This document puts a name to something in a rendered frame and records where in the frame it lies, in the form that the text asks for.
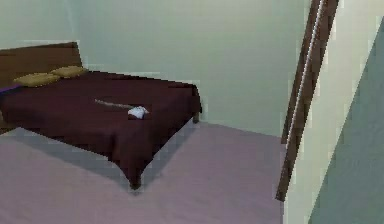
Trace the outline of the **white crumpled object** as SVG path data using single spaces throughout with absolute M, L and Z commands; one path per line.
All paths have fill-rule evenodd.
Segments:
M 142 119 L 145 114 L 148 114 L 149 111 L 142 106 L 133 107 L 128 110 L 128 114 L 134 116 L 135 118 Z

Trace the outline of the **thin grey stick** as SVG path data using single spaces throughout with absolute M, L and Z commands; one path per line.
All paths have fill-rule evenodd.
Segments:
M 128 109 L 128 110 L 136 108 L 135 106 L 132 106 L 132 105 L 106 102 L 106 101 L 102 101 L 102 100 L 99 100 L 99 99 L 94 99 L 94 102 L 98 103 L 98 104 L 101 104 L 101 105 L 105 105 L 105 106 L 125 108 L 125 109 Z

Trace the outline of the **dark maroon bed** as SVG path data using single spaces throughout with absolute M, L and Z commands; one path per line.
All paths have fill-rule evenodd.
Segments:
M 13 82 L 28 74 L 81 66 L 75 42 L 0 50 L 0 134 L 17 127 L 105 156 L 130 187 L 154 155 L 188 121 L 202 112 L 194 84 L 133 75 L 88 71 L 39 86 Z M 106 102 L 145 107 L 142 119 Z

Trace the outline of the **olive yellow pillow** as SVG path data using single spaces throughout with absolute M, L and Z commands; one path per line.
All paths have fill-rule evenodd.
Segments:
M 79 66 L 61 67 L 51 71 L 51 74 L 60 78 L 73 78 L 87 72 L 87 69 Z
M 50 73 L 34 73 L 18 77 L 13 82 L 24 87 L 39 87 L 56 82 L 59 79 L 59 76 Z

